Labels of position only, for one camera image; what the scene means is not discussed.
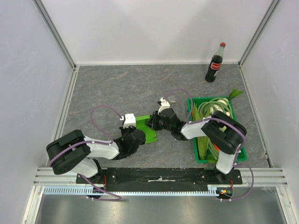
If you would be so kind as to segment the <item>green paper box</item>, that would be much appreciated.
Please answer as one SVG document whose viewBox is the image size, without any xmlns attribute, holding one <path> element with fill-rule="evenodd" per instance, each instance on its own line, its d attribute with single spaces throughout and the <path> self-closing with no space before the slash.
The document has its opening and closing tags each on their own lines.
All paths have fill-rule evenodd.
<svg viewBox="0 0 299 224">
<path fill-rule="evenodd" d="M 150 144 L 157 141 L 156 131 L 147 126 L 147 122 L 150 120 L 150 118 L 150 115 L 136 117 L 136 128 L 145 133 L 145 144 Z"/>
</svg>

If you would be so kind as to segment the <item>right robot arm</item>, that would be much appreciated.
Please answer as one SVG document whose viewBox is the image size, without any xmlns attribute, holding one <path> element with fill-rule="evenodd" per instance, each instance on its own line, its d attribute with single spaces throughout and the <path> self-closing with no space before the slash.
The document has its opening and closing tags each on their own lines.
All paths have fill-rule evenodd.
<svg viewBox="0 0 299 224">
<path fill-rule="evenodd" d="M 220 111 L 199 121 L 181 121 L 174 110 L 155 111 L 147 122 L 152 130 L 167 130 L 179 141 L 197 137 L 208 139 L 219 148 L 218 161 L 214 168 L 214 178 L 218 183 L 226 183 L 231 178 L 237 154 L 245 143 L 246 128 Z"/>
</svg>

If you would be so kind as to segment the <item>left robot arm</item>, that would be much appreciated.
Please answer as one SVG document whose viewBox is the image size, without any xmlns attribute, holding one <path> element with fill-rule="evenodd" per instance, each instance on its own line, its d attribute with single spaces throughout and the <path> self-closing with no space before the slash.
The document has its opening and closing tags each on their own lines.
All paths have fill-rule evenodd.
<svg viewBox="0 0 299 224">
<path fill-rule="evenodd" d="M 100 141 L 74 130 L 51 142 L 46 151 L 54 174 L 69 172 L 84 175 L 91 183 L 99 183 L 103 173 L 96 158 L 122 160 L 145 144 L 146 134 L 135 127 L 120 128 L 122 136 L 112 141 Z"/>
</svg>

